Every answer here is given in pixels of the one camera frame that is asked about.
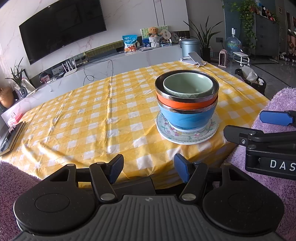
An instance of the decorative plate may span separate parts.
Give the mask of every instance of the decorative plate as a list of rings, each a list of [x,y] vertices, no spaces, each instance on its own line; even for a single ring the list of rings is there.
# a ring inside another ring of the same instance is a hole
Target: decorative plate
[[[193,130],[182,130],[180,128],[177,128],[175,127],[174,125],[172,125],[169,121],[168,123],[170,124],[171,127],[173,127],[176,131],[180,131],[180,132],[185,132],[185,133],[194,133],[194,132],[202,132],[206,129],[207,127],[207,124],[203,127],[199,127],[199,128],[196,128],[196,129],[193,129]]]
[[[173,128],[168,120],[163,116],[161,111],[156,117],[156,127],[159,133],[168,141],[181,144],[181,145],[193,145],[202,143],[209,140],[217,131],[220,119],[215,112],[212,118],[209,120],[207,127],[202,132],[185,133],[177,131]]]
[[[171,35],[172,42],[177,44],[179,42],[179,36],[175,32],[171,32]]]

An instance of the yellow checkered tablecloth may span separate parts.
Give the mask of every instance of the yellow checkered tablecloth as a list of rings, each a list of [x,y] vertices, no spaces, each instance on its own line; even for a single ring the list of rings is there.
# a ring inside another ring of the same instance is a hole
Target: yellow checkered tablecloth
[[[149,176],[156,188],[181,181],[173,168],[173,157],[219,165],[235,147],[225,142],[226,125],[250,127],[268,99],[236,77],[207,64],[198,68],[215,77],[220,85],[216,112],[221,119],[217,133],[196,145],[171,143],[158,133],[159,112],[155,79],[168,71],[196,66],[170,62],[136,69],[96,81],[48,101],[22,118],[27,124],[14,150],[4,156],[21,170],[46,178],[62,166],[78,168],[124,156],[119,180]]]

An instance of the black cable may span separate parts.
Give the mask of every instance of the black cable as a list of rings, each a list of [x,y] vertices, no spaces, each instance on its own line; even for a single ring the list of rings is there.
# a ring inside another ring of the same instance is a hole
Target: black cable
[[[112,63],[112,76],[113,76],[113,73],[114,73],[114,67],[113,67],[113,61],[112,61],[111,59],[106,59],[106,60],[99,61],[99,62],[88,62],[88,64],[98,64],[98,63],[102,63],[102,62],[106,62],[106,61],[111,61],[111,63]],[[85,78],[84,78],[84,80],[83,80],[83,86],[84,86],[85,79],[87,79],[87,80],[90,81],[90,82],[94,82],[94,77],[93,77],[91,74],[86,75],[84,67],[85,67],[85,63],[83,63],[83,72],[84,72],[84,74],[85,74]]]

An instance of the blue bowl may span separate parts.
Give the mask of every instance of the blue bowl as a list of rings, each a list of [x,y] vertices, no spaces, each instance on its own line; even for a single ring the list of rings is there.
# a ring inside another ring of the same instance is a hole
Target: blue bowl
[[[204,127],[213,116],[218,98],[213,104],[199,110],[178,110],[164,105],[158,99],[159,108],[164,117],[174,126],[182,130],[193,130]]]

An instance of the floral plate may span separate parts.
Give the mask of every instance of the floral plate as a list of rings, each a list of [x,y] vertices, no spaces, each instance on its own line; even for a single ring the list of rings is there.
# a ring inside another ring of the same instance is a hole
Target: floral plate
[[[156,127],[159,133],[168,141],[181,145],[193,145],[209,140],[216,133],[219,122],[220,119],[215,112],[212,118],[209,120],[204,131],[185,133],[177,131],[175,128],[173,128],[169,124],[168,120],[163,116],[161,111],[156,117]]]

